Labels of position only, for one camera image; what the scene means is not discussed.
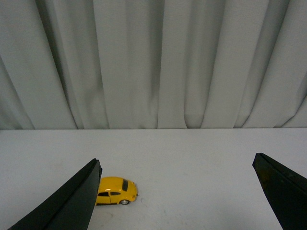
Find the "yellow toy car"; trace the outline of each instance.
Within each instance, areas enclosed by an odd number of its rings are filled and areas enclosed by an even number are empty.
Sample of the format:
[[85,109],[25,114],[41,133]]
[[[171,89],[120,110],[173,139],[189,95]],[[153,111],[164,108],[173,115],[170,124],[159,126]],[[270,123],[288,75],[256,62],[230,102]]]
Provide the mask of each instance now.
[[135,201],[138,189],[134,182],[121,177],[103,177],[100,180],[96,205],[122,204]]

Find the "gray curtain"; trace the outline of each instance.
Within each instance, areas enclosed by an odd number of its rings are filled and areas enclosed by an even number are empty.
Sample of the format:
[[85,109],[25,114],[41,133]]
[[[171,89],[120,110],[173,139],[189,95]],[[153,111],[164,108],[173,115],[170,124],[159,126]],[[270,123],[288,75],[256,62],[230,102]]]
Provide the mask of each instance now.
[[0,129],[307,127],[306,0],[0,3]]

